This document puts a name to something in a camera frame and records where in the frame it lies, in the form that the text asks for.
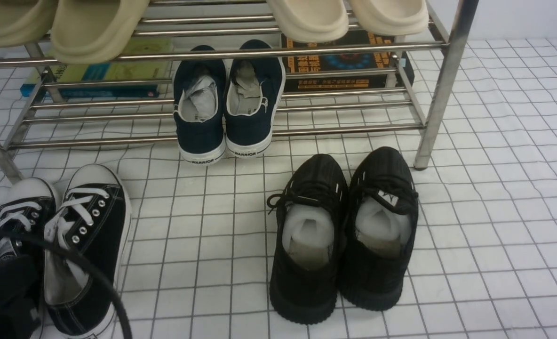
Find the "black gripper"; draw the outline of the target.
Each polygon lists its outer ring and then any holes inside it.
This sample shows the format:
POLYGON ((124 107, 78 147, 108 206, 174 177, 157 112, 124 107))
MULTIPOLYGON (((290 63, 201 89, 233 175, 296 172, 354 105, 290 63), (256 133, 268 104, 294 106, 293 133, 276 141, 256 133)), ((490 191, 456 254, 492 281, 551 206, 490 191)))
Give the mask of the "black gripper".
POLYGON ((39 328, 38 307, 29 294, 37 278, 30 256, 0 263, 0 339, 29 339, 39 328))

